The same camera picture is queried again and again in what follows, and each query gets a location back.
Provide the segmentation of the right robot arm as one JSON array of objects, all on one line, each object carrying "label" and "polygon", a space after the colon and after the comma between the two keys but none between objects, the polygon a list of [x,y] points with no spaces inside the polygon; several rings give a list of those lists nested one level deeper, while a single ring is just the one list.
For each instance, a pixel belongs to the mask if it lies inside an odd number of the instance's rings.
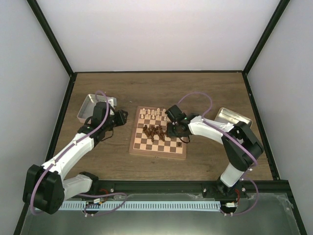
[{"label": "right robot arm", "polygon": [[222,197],[229,197],[235,191],[237,182],[253,165],[257,165],[257,159],[264,152],[263,145],[245,122],[221,123],[194,113],[186,115],[177,105],[165,113],[170,120],[167,136],[202,136],[224,146],[229,164],[218,178],[216,186]]}]

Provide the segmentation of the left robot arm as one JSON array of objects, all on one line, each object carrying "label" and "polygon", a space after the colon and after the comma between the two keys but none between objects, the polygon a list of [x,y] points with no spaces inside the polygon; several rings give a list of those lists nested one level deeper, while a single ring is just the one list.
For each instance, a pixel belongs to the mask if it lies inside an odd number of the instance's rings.
[{"label": "left robot arm", "polygon": [[105,139],[107,131],[125,125],[127,117],[128,112],[116,111],[106,102],[97,102],[92,115],[64,149],[41,166],[34,164],[28,169],[22,200],[32,211],[40,209],[54,214],[73,196],[96,197],[100,192],[97,176],[84,171],[70,179],[65,177],[84,155]]}]

